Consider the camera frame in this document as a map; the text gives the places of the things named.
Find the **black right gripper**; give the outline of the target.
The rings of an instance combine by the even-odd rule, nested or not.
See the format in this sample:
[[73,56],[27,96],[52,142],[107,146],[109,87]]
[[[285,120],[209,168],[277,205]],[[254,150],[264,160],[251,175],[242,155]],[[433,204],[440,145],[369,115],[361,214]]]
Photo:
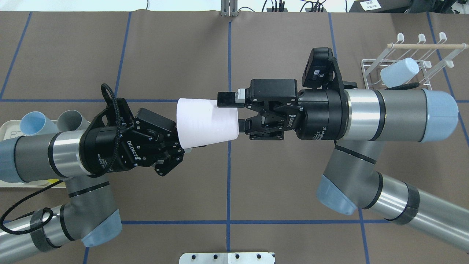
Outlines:
[[218,92],[217,107],[246,107],[257,112],[238,119],[239,133],[250,140],[283,140],[295,131],[300,140],[339,140],[349,113],[344,82],[298,90],[294,79],[253,79],[247,89]]

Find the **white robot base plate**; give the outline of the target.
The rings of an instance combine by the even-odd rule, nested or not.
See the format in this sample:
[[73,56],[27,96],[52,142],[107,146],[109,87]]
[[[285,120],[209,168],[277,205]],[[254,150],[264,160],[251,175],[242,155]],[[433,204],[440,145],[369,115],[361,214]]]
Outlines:
[[271,252],[184,253],[179,264],[275,264]]

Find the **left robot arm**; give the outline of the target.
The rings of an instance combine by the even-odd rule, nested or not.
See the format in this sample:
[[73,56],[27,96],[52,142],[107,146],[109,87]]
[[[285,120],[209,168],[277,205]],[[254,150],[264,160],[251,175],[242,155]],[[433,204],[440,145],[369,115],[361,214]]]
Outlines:
[[[1,142],[1,181],[28,184],[55,179],[1,216],[1,263],[10,264],[81,241],[95,247],[122,232],[108,175],[154,167],[165,176],[183,161],[176,123],[148,109],[133,115],[126,100],[107,105],[79,130],[28,134]],[[47,206],[5,223],[13,209],[59,184],[69,202]]]

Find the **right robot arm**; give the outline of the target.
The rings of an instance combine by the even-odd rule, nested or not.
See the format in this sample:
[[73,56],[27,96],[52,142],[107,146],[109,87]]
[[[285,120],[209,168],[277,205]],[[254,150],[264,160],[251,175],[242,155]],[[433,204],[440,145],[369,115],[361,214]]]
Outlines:
[[376,169],[384,150],[440,142],[458,123],[446,92],[427,89],[356,89],[340,80],[252,80],[246,89],[219,92],[218,107],[247,108],[257,116],[235,122],[251,140],[329,140],[334,149],[316,192],[335,212],[358,208],[412,227],[468,251],[468,210]]

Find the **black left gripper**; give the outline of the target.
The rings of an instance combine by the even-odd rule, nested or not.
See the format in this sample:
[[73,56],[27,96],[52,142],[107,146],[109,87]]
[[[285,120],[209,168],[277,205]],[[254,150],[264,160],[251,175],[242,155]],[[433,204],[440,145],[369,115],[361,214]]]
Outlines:
[[167,175],[183,161],[184,154],[194,149],[182,148],[176,123],[141,107],[136,115],[124,98],[117,98],[119,114],[113,102],[93,119],[80,140],[82,164],[92,175],[126,172],[137,166],[154,167],[159,176]]

